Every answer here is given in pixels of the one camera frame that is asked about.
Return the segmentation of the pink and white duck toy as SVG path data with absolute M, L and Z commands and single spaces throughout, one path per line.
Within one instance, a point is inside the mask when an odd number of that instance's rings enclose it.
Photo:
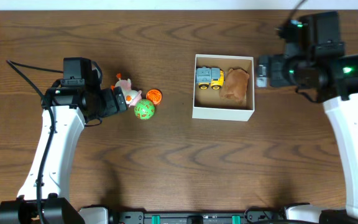
M 115 87 L 120 87 L 122 93 L 124 95 L 125 101 L 127 106 L 132 107 L 135 106 L 141 99 L 142 99 L 142 91 L 141 90 L 134 90 L 132 88 L 131 79 L 123 79 L 121 73 L 116 75 L 118 81 L 115 85 L 111 85 L 111 89 L 115 89 Z

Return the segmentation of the brown plush teddy bear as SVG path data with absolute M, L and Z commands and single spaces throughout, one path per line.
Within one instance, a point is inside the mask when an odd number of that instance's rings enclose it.
M 243 69 L 230 68 L 219 91 L 219 97 L 222 99 L 232 100 L 238 104 L 246 100 L 247 86 L 250 75 Z

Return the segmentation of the grey and yellow toy truck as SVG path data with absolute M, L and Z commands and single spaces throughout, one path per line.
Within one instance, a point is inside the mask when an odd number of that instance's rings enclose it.
M 200 90 L 220 90 L 224 84 L 224 71 L 218 67 L 200 67 L 195 71 L 195 83 Z

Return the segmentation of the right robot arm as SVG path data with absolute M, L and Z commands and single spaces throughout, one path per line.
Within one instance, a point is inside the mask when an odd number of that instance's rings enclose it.
M 335 210 L 308 203 L 286 206 L 283 223 L 358 223 L 358 54 L 346 55 L 336 11 L 289 16 L 277 34 L 282 54 L 261 55 L 257 86 L 295 91 L 320 103 L 334 131 L 346 184 L 346 205 Z

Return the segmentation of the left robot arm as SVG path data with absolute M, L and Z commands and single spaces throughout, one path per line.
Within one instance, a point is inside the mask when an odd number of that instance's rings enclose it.
M 71 85 L 57 80 L 45 93 L 42 132 L 30 172 L 17 198 L 0 204 L 0 223 L 117 223 L 103 205 L 76 210 L 70 203 L 70 174 L 77 142 L 88 121 L 127 109 L 119 85 Z

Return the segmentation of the green ball with orange marks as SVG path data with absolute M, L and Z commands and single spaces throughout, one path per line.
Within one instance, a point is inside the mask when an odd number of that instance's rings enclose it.
M 150 119 L 155 113 L 155 105 L 150 100 L 140 100 L 134 108 L 134 113 L 141 120 Z

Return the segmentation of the orange round toy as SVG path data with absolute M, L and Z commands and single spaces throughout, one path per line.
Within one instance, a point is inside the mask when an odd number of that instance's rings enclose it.
M 151 89 L 147 92 L 146 98 L 154 105 L 159 105 L 162 100 L 162 92 L 158 89 Z

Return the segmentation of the white open box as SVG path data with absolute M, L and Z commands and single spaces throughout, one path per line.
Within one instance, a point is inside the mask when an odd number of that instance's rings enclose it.
M 193 87 L 194 119 L 216 119 L 227 121 L 248 121 L 255 111 L 254 58 L 229 55 L 195 55 L 195 68 L 218 67 L 224 72 L 229 69 L 243 69 L 250 75 L 247 93 L 242 103 L 219 97 L 217 90 L 201 90 Z

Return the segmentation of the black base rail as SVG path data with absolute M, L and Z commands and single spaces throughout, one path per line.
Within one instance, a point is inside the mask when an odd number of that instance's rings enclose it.
M 107 207 L 83 207 L 86 223 L 123 224 L 246 224 L 246 223 L 341 223 L 345 210 L 315 207 L 308 203 L 269 209 L 250 207 L 244 212 L 115 212 Z

